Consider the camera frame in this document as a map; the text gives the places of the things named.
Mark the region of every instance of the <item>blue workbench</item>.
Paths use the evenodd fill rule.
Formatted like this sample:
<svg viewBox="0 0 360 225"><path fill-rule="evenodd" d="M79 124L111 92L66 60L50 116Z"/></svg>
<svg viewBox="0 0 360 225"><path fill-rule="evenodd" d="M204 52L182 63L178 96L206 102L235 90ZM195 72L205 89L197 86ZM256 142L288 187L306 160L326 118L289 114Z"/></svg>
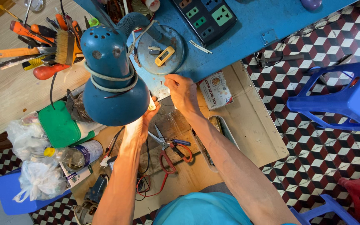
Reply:
<svg viewBox="0 0 360 225"><path fill-rule="evenodd" d="M197 82L240 60L265 46L314 23L329 14L336 12L356 0L322 0L322 6L314 12L308 12L300 0L227 0L226 3L237 16L237 22L222 38L207 47L213 54L206 54L192 46L188 41L200 44L199 39L174 7L171 0L161 0L155 20L161 25L168 25L179 32L186 44L186 58L177 74L190 77ZM75 0L92 15L96 15L95 7L87 8L83 0ZM270 36L277 40L264 45L262 34L270 31ZM128 39L128 46L133 38ZM158 99L169 96L168 89L163 85L164 77L148 73L138 67L130 57L139 76Z"/></svg>

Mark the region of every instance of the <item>person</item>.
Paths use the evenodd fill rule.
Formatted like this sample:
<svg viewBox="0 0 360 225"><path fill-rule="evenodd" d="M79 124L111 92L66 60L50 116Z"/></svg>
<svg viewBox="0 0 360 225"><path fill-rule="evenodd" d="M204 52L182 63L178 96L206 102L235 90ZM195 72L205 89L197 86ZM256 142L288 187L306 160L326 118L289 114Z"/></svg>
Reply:
<svg viewBox="0 0 360 225"><path fill-rule="evenodd" d="M165 76L165 86L176 108L193 127L233 196L221 192L190 193L157 213L160 224L300 224L265 175L202 115L196 84L177 74ZM148 125L160 108L147 111L126 125L109 185L105 189L92 225L132 224L136 177L141 145Z"/></svg>

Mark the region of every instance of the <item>scissors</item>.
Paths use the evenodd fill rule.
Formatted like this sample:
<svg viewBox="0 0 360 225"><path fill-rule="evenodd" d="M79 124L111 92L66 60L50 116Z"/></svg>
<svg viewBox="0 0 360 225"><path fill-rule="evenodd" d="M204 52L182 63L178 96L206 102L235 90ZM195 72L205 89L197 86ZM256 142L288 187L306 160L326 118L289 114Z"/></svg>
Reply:
<svg viewBox="0 0 360 225"><path fill-rule="evenodd" d="M166 143L165 139L163 138L162 136L162 133L159 131L159 129L157 128L157 126L155 125L155 129L156 129L156 132L158 133L158 136L155 136L153 135L151 132L148 131L148 134L155 140L157 141L161 146L162 146L162 151L160 152L159 154L159 163L160 163L160 166L162 167L162 170L167 173L167 174L173 174L175 173L177 170L176 168L174 167L172 161L170 160L169 156L166 154L165 152L165 149L167 147L170 147L174 152L176 152L185 162L190 162L192 160L192 152L191 150L183 145L183 144L179 144L179 143ZM187 158L181 151L178 150L178 148L176 148L176 146L182 146L183 148L185 148L189 154L190 154L190 157ZM163 162L162 162L162 156L165 158L166 162L168 163L168 165L171 167L172 171L167 171L165 169L165 166L163 166Z"/></svg>

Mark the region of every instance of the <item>checkered tile floor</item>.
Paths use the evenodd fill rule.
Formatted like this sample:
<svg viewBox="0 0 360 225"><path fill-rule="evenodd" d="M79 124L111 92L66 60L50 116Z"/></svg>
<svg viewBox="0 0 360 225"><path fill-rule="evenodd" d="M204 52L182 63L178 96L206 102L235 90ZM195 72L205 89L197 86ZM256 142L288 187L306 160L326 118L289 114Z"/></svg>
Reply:
<svg viewBox="0 0 360 225"><path fill-rule="evenodd" d="M309 34L315 28L324 26ZM341 177L360 178L360 132L318 129L300 113L290 112L285 106L289 96L295 96L309 79L306 71L313 66L336 64L353 54L351 62L360 62L360 1L295 33L283 45L275 43L261 52L266 58L284 55L304 55L303 60L281 62L260 69L253 56L243 59L245 67L260 94L266 109L281 134L290 155L261 167L262 172L277 188L284 202L297 211L322 205L319 194L329 194L348 211L353 204L348 192L337 184ZM317 83L309 95L334 93L348 84L349 77L334 73L325 77L327 85ZM342 123L346 118L333 113L316 113L330 123ZM21 161L12 150L0 152L0 176L19 167ZM75 205L72 194L31 213L35 224L74 225L73 211L65 205ZM156 211L137 218L134 225L151 225ZM312 220L313 224L338 224L340 218L327 213Z"/></svg>

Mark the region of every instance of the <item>lamp base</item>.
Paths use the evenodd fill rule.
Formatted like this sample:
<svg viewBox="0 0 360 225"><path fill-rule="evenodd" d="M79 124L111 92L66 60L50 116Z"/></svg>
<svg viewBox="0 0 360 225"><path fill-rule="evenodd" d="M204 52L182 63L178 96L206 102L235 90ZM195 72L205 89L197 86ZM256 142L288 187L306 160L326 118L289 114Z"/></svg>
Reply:
<svg viewBox="0 0 360 225"><path fill-rule="evenodd" d="M157 42L149 35L143 35L137 46L137 56L141 66L148 72L156 75L167 75L174 73L182 65L185 58L185 49L183 38L173 28L165 25L156 26L162 33L162 40ZM167 47L174 48L173 55L166 61L165 66L157 66L155 59L157 55L149 54L149 46L159 47L165 50Z"/></svg>

